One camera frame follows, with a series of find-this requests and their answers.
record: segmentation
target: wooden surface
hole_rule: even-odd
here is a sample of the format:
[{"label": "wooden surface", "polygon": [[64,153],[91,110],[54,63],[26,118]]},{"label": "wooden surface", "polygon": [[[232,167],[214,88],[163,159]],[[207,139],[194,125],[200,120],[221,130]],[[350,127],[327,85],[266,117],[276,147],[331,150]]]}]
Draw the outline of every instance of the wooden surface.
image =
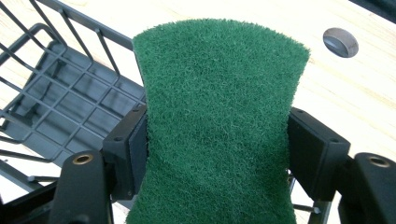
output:
[{"label": "wooden surface", "polygon": [[[35,18],[27,1],[3,2],[14,6],[27,22]],[[352,144],[351,156],[373,152],[396,161],[396,25],[353,3],[345,0],[64,2],[129,37],[161,23],[199,18],[251,21],[288,35],[311,49],[293,105],[344,136]],[[3,32],[9,30],[3,18],[0,14],[0,41],[12,42],[20,32]],[[332,27],[345,29],[356,37],[360,50],[355,57],[340,58],[326,49],[322,36]],[[129,57],[122,59],[127,63],[133,61]],[[131,78],[140,82],[138,74]],[[6,101],[9,96],[2,91],[1,98]],[[337,222],[334,216],[330,223]]]}]

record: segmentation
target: screw hole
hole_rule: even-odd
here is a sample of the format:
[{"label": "screw hole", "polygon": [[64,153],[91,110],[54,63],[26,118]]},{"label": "screw hole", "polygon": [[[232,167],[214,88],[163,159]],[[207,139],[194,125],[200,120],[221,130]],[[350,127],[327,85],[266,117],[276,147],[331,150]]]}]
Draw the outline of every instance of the screw hole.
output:
[{"label": "screw hole", "polygon": [[114,138],[114,141],[116,141],[116,142],[120,142],[120,141],[122,141],[123,140],[123,137],[115,137]]},{"label": "screw hole", "polygon": [[384,160],[382,160],[381,158],[378,158],[378,157],[374,157],[374,156],[369,157],[369,161],[370,161],[370,163],[372,165],[376,165],[376,166],[384,167],[384,168],[390,167],[389,162],[384,161]]},{"label": "screw hole", "polygon": [[84,154],[84,155],[80,155],[80,156],[74,158],[73,163],[75,165],[82,165],[82,164],[90,162],[92,159],[93,159],[93,155]]},{"label": "screw hole", "polygon": [[331,138],[330,141],[334,142],[334,143],[338,143],[339,142],[338,139],[336,139],[336,138]]},{"label": "screw hole", "polygon": [[352,58],[359,51],[358,40],[355,36],[340,28],[325,31],[323,43],[329,51],[342,58]]}]

